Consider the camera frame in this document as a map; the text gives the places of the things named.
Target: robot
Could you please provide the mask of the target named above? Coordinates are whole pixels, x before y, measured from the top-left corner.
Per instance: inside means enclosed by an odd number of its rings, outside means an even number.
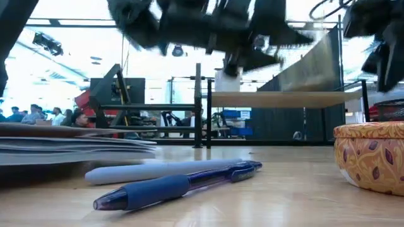
[[[345,38],[375,36],[378,47],[362,66],[377,75],[377,90],[391,91],[404,78],[404,1],[358,0],[345,13]]]
[[[306,45],[311,37],[291,29],[285,22],[286,0],[257,0],[249,19],[251,0],[217,0],[207,14],[209,0],[157,0],[162,17],[150,11],[153,0],[108,0],[109,11],[118,29],[145,49],[158,47],[167,55],[170,43],[199,47],[211,54],[225,52],[224,73],[237,77],[239,69],[248,72],[280,63],[280,58],[256,48],[259,39],[269,44]]]

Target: blue pen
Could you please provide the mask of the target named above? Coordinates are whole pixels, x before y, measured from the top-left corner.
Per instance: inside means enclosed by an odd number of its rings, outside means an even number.
[[[96,199],[93,206],[100,211],[135,210],[156,202],[182,197],[190,190],[214,183],[225,180],[239,182],[251,178],[261,167],[262,164],[257,161],[243,161],[214,170],[129,183]]]

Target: metal frame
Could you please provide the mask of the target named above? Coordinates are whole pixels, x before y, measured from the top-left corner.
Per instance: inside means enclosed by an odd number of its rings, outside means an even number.
[[[117,76],[118,86],[121,90],[122,105],[101,105],[97,95],[108,87]],[[128,89],[122,75],[121,65],[115,64],[104,78],[91,91],[89,96],[90,107],[95,112],[95,126],[97,128],[126,129],[126,130],[157,130],[158,132],[191,132],[195,134],[194,148],[201,148],[202,145],[202,101],[201,101],[201,64],[196,64],[194,104],[132,104]],[[119,110],[116,117],[108,124],[104,110]],[[152,126],[130,126],[118,125],[122,118],[126,117],[128,110],[183,110],[195,112],[195,127],[152,127]]]
[[[367,99],[367,87],[366,87],[366,80],[358,80],[356,82],[346,84],[344,86],[341,86],[334,91],[338,90],[343,90],[344,87],[353,85],[355,83],[361,82],[362,85],[362,101],[363,101],[363,106],[364,106],[364,114],[365,114],[365,122],[370,121],[370,116],[369,116],[369,103]],[[251,140],[251,141],[238,141],[238,140],[217,140],[217,141],[212,141],[211,140],[211,102],[212,102],[212,79],[208,79],[208,97],[207,97],[207,103],[208,103],[208,118],[207,118],[207,132],[206,132],[206,148],[210,149],[212,144],[215,143],[219,146],[225,146],[226,144],[233,144],[233,146],[328,146],[328,145],[333,145],[333,141],[329,141],[327,139],[327,132],[326,132],[326,117],[325,117],[325,108],[321,109],[321,125],[323,128],[323,140],[322,141],[258,141],[258,140]]]
[[[117,28],[116,25],[114,25],[115,21],[111,19],[77,19],[77,18],[30,18],[31,20],[47,20],[49,21],[49,24],[43,24],[43,23],[27,23],[25,26],[27,27],[38,27],[38,28]],[[83,21],[86,23],[83,24],[77,24],[77,25],[63,25],[60,23],[60,21]],[[89,21],[109,21],[113,25],[89,25]],[[317,21],[285,21],[286,23],[321,23],[321,24],[337,24],[337,21],[322,21],[322,22],[317,22]],[[331,30],[332,28],[311,28],[310,30],[300,27],[300,26],[291,26],[294,30],[297,31],[323,31],[323,30]]]

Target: floral pattern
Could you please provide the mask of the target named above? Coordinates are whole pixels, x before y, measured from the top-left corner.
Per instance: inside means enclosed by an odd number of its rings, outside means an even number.
[[[334,128],[335,138],[404,139],[404,122],[370,122]]]
[[[350,183],[404,196],[404,123],[343,125],[334,136],[336,163]]]

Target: paper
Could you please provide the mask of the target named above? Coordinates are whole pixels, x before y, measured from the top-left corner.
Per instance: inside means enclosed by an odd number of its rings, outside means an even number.
[[[51,154],[11,154],[0,153],[0,166],[11,165],[43,165],[55,163],[73,163],[79,161],[121,161],[121,160],[140,160],[154,158],[153,153],[131,153],[131,152],[61,152]]]
[[[146,132],[119,129],[83,129],[67,126],[26,125],[13,123],[0,123],[0,136],[25,137],[76,137],[97,136],[122,132]]]

